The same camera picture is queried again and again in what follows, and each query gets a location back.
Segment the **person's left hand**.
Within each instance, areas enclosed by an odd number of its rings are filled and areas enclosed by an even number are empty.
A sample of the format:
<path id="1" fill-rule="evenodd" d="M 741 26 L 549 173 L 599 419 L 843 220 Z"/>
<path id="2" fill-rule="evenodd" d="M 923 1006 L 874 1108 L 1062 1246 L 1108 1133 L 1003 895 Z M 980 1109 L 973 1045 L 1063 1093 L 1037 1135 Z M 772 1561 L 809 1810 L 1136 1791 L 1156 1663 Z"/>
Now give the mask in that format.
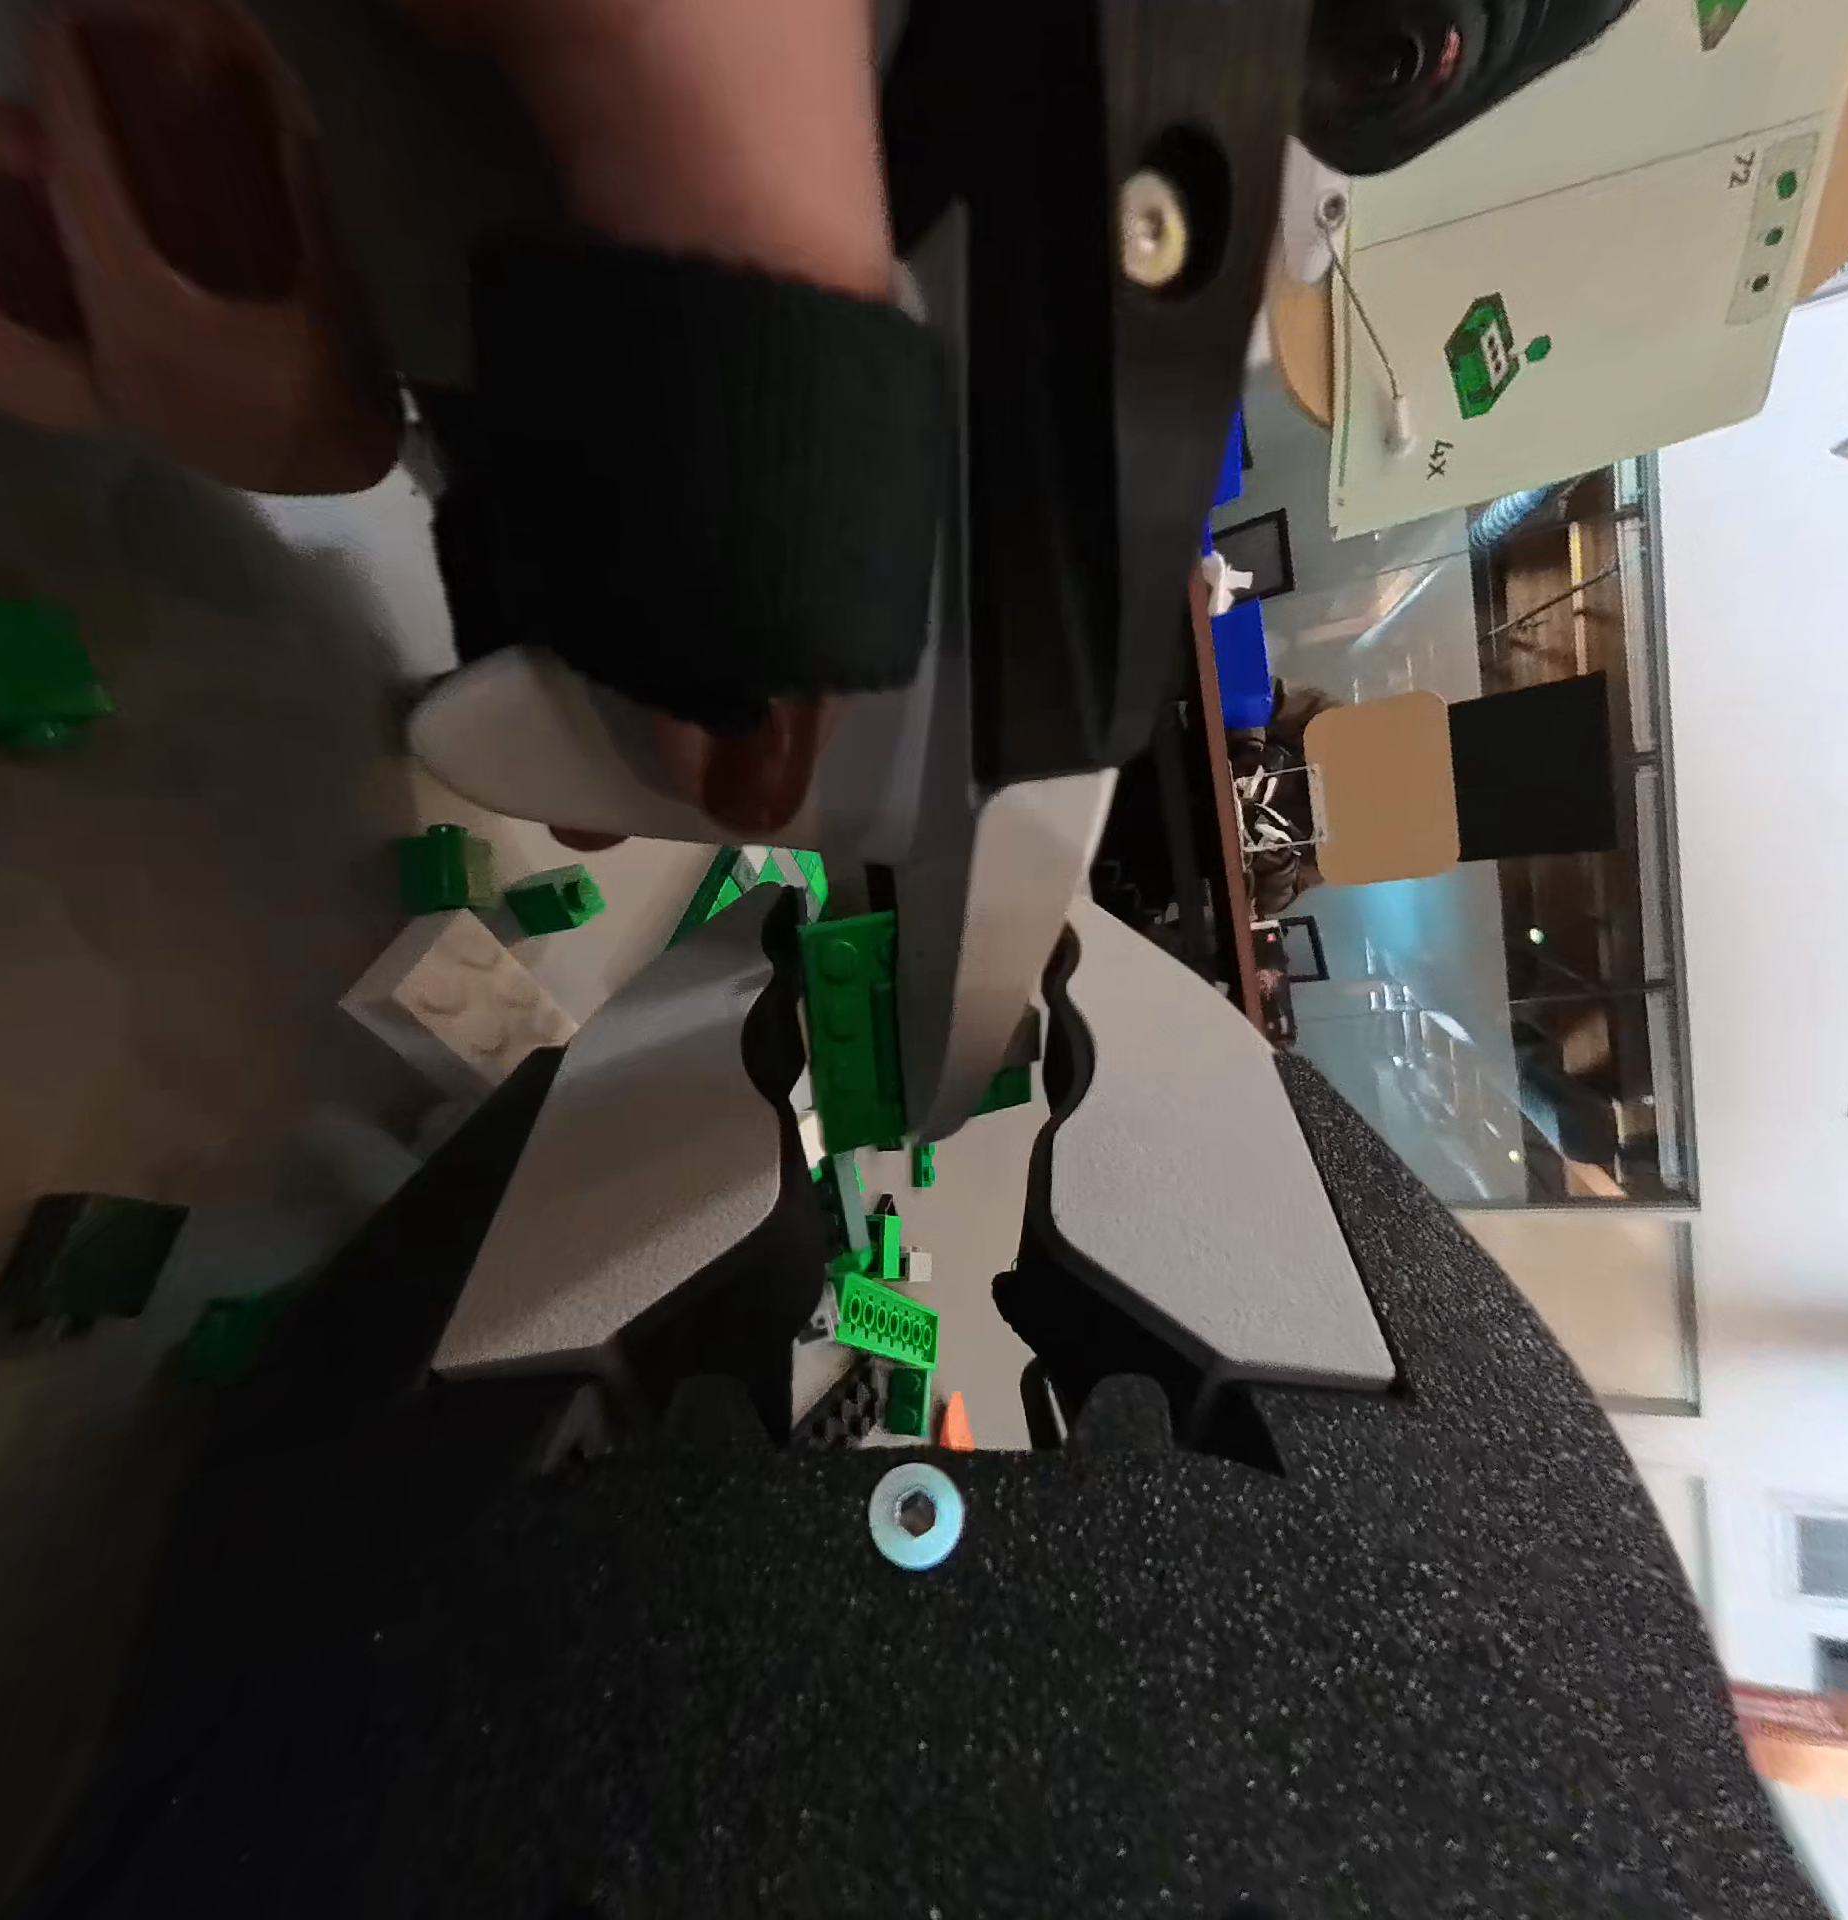
<path id="1" fill-rule="evenodd" d="M 894 286 L 867 4 L 403 4 L 488 59 L 576 223 Z M 0 413 L 246 493 L 383 480 L 403 400 L 313 109 L 245 4 L 40 4 L 0 98 Z"/>

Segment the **tan and black panel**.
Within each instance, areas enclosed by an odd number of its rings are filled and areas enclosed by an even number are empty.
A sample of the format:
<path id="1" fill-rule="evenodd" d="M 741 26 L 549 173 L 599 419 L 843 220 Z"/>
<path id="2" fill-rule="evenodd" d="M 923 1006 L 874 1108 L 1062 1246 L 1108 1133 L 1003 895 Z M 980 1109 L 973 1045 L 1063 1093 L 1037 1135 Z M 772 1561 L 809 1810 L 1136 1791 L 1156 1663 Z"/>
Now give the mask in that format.
<path id="1" fill-rule="evenodd" d="M 1461 702 L 1410 690 L 1331 708 L 1301 734 L 1301 770 L 1324 884 L 1618 843 L 1606 674 Z"/>

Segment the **blue storage bin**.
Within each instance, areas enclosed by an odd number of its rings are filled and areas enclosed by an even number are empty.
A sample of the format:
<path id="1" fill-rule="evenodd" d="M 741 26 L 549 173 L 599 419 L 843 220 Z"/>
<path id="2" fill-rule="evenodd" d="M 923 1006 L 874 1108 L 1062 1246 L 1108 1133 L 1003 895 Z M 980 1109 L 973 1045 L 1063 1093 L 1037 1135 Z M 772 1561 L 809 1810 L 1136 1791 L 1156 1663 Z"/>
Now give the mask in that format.
<path id="1" fill-rule="evenodd" d="M 1210 494 L 1202 529 L 1202 558 L 1215 552 L 1213 515 L 1239 501 L 1246 493 L 1250 465 L 1243 405 L 1234 403 L 1227 428 L 1225 453 L 1213 493 Z M 1225 711 L 1259 708 L 1270 709 L 1273 678 L 1266 657 L 1266 630 L 1262 608 L 1252 597 L 1234 597 L 1222 613 L 1210 615 L 1213 663 L 1218 671 Z"/>

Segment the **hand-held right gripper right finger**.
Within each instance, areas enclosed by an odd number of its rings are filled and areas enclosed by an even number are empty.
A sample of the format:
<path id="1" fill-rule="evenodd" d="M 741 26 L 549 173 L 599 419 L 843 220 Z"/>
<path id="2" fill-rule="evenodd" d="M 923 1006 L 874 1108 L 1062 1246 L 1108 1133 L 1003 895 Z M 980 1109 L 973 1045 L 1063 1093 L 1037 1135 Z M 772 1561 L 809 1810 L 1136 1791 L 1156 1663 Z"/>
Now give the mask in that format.
<path id="1" fill-rule="evenodd" d="M 992 1297 L 1067 1389 L 1390 1389 L 1396 1364 L 1275 1055 L 1091 899 L 1043 984 L 1049 1116 Z"/>

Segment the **open instruction booklet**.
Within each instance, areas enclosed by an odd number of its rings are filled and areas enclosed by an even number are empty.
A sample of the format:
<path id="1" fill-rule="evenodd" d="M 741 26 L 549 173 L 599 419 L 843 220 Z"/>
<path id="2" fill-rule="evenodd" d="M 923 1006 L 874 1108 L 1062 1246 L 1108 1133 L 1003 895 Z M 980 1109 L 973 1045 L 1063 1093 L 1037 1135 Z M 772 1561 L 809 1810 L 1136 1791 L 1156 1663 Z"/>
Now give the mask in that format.
<path id="1" fill-rule="evenodd" d="M 1848 1 L 1646 1 L 1426 155 L 1350 178 L 1333 533 L 1748 419 L 1846 108 Z"/>

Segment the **green holed plate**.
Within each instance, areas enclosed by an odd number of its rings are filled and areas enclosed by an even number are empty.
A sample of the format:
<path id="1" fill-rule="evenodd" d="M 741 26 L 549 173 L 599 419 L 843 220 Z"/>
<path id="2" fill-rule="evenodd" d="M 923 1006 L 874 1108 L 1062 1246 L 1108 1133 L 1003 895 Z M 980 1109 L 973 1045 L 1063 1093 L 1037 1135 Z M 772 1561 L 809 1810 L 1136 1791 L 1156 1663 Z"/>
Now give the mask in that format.
<path id="1" fill-rule="evenodd" d="M 932 1373 L 938 1356 L 936 1309 L 857 1271 L 830 1282 L 837 1304 L 834 1339 L 920 1373 Z"/>

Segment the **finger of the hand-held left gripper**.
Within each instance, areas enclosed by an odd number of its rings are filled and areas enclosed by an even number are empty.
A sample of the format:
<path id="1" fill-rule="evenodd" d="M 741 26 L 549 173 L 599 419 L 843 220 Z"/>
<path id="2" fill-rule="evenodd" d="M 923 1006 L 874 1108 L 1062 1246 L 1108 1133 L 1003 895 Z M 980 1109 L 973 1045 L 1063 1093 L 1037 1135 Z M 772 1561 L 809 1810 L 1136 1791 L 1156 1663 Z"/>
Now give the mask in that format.
<path id="1" fill-rule="evenodd" d="M 938 851 L 894 870 L 894 1020 L 906 1133 L 976 1111 L 1084 890 L 1116 774 L 1023 779 L 967 803 Z"/>

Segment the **small green tiled plate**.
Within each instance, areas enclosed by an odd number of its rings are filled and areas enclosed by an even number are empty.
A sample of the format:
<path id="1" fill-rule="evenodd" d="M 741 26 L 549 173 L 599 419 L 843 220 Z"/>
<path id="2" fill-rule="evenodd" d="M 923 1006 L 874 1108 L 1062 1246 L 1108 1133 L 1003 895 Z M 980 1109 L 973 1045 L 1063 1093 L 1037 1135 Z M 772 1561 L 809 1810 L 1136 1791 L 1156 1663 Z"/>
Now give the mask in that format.
<path id="1" fill-rule="evenodd" d="M 894 912 L 799 928 L 809 1072 L 830 1152 L 896 1150 L 906 1096 L 894 1003 Z"/>

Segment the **scattered small bricks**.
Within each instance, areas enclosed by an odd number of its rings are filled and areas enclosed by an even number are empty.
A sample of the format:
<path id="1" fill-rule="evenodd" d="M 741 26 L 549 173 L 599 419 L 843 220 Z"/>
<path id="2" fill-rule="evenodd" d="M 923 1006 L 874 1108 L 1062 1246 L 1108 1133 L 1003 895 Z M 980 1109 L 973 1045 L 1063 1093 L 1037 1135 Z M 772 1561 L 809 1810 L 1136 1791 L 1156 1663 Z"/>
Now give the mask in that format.
<path id="1" fill-rule="evenodd" d="M 72 751 L 112 711 L 70 608 L 0 588 L 0 754 L 36 761 Z M 483 910 L 497 893 L 490 847 L 462 824 L 398 839 L 394 868 L 407 919 L 462 908 L 485 924 Z M 540 1047 L 522 1065 L 551 1070 L 560 1049 Z M 487 1177 L 485 1186 L 446 1173 L 439 1186 L 392 1199 L 331 1258 L 287 1273 L 287 1284 L 209 1302 L 197 1335 L 199 1375 L 242 1377 L 278 1320 L 349 1328 L 358 1358 L 400 1350 L 422 1369 L 506 1179 L 481 1150 L 473 1173 Z M 0 1366 L 70 1351 L 95 1327 L 140 1318 L 189 1219 L 184 1207 L 160 1195 L 54 1189 L 27 1199 L 0 1250 Z M 660 1354 L 650 1364 L 654 1401 L 670 1398 L 673 1377 L 728 1375 L 745 1381 L 772 1438 L 794 1432 L 789 1356 L 777 1342 L 789 1335 L 794 1302 L 834 1304 L 815 1288 L 812 1221 L 812 1201 L 803 1201 L 792 1250 L 767 1251 L 759 1282 L 725 1279 L 714 1261 L 685 1284 L 679 1306 L 654 1309 L 650 1331 L 679 1336 L 679 1356 Z"/>

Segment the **white brick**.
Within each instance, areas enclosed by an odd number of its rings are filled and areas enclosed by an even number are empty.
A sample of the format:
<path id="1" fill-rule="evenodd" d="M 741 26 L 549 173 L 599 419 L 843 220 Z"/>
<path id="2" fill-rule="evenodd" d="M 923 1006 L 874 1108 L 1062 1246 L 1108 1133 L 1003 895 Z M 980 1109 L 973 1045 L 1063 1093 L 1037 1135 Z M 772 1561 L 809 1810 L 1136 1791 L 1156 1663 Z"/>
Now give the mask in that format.
<path id="1" fill-rule="evenodd" d="M 578 1031 L 462 908 L 411 918 L 339 1009 L 444 1094 L 481 1096 L 532 1053 L 562 1047 Z"/>

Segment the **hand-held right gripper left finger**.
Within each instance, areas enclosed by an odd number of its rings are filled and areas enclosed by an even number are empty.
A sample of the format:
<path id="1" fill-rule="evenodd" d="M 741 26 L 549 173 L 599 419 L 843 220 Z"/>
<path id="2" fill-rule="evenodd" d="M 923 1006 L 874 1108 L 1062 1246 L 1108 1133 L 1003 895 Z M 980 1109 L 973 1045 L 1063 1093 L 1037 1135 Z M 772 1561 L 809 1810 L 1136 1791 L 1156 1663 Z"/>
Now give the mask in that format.
<path id="1" fill-rule="evenodd" d="M 792 1105 L 799 906 L 786 884 L 753 890 L 581 1027 L 432 1351 L 439 1375 L 601 1361 L 810 1199 Z"/>

